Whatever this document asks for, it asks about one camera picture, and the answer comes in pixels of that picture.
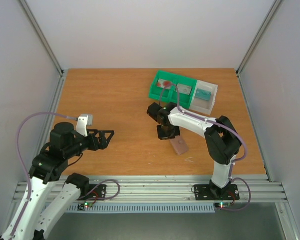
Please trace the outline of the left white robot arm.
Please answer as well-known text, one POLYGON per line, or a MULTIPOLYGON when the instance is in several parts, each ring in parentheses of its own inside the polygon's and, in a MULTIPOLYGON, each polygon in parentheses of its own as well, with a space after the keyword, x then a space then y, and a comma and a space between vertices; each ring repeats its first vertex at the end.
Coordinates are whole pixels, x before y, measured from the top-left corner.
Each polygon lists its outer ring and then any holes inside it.
POLYGON ((88 177, 73 173, 65 180, 58 196, 43 208, 63 171, 70 166, 68 160, 82 157, 85 150, 104 150, 113 135, 113 130, 87 129, 82 117, 77 129, 69 122, 56 124, 49 142, 32 161, 24 196, 0 240, 45 240, 72 202, 104 200, 103 182, 91 185, 88 177))

